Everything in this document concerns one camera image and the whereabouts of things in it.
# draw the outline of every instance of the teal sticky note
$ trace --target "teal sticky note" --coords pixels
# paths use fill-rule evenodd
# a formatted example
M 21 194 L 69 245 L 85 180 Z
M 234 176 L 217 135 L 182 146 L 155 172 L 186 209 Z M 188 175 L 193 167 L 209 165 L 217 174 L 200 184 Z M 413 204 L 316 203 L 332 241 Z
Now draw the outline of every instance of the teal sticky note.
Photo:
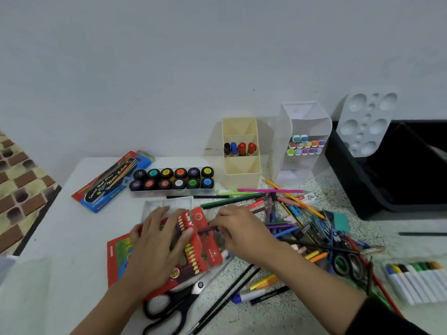
M 332 213 L 334 216 L 334 229 L 336 231 L 344 231 L 349 233 L 349 221 L 345 214 L 342 213 Z

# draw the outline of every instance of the brick-patterned floor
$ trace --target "brick-patterned floor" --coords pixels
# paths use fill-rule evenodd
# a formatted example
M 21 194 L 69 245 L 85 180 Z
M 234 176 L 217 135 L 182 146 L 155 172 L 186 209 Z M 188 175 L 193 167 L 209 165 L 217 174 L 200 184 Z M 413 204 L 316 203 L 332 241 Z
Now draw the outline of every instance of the brick-patterned floor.
M 57 187 L 0 132 L 0 253 L 14 252 Z

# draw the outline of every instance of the pink pencil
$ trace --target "pink pencil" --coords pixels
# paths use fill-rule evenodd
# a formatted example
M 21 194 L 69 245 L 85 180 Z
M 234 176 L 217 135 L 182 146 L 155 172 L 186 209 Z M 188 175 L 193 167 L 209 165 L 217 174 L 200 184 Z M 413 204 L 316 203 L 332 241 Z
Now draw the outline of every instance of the pink pencil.
M 247 189 L 238 188 L 237 191 L 256 191 L 261 193 L 304 193 L 304 190 L 293 190 L 293 189 Z

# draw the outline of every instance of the scissors blade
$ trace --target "scissors blade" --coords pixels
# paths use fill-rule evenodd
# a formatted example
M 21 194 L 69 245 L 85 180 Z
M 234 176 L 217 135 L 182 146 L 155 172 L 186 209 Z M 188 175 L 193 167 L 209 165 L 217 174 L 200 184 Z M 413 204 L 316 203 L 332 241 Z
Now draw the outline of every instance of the scissors blade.
M 227 250 L 222 252 L 222 257 L 225 258 L 227 256 Z M 213 281 L 213 279 L 219 275 L 219 273 L 227 266 L 227 264 L 229 264 L 230 261 L 227 260 L 226 262 L 222 263 L 221 265 L 215 266 L 213 268 L 211 268 L 210 270 L 208 270 L 194 285 L 193 290 L 191 292 L 191 294 L 200 294 L 202 292 L 202 290 L 205 289 L 206 286 L 209 285 L 209 283 L 211 281 Z

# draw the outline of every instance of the person's right hand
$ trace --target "person's right hand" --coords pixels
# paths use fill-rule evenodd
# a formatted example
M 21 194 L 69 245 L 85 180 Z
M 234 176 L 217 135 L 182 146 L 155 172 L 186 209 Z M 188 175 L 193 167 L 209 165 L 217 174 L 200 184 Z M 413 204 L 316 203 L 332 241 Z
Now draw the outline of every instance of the person's right hand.
M 210 225 L 219 226 L 230 253 L 265 269 L 270 269 L 278 250 L 286 245 L 275 239 L 245 206 L 222 207 Z

